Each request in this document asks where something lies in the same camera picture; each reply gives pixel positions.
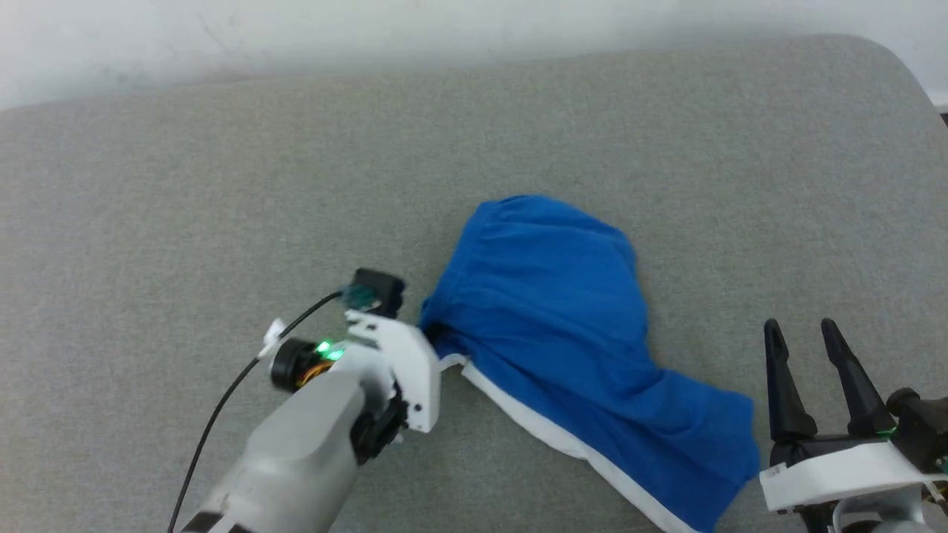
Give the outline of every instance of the blue cloth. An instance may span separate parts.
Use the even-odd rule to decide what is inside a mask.
[[[420,326],[697,531],[758,472],[752,402],[657,367],[625,235],[543,196],[485,202]]]

